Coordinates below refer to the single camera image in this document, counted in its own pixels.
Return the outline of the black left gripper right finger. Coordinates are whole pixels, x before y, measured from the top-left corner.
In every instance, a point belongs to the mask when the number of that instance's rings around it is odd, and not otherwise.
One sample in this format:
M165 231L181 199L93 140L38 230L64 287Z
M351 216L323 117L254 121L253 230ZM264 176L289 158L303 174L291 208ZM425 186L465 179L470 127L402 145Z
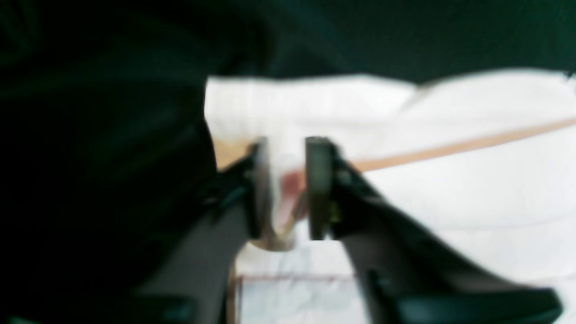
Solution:
M374 324L552 324L552 288L513 283L391 205L325 137L305 140L309 234L343 244Z

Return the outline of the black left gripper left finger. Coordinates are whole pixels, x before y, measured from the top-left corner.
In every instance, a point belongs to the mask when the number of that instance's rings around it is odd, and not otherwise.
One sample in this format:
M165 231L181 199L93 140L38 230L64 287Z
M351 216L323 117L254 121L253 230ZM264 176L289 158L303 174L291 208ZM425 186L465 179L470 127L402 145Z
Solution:
M226 320L230 269L250 240L270 229L268 141L221 172L199 196L196 220L128 306L128 324L220 324Z

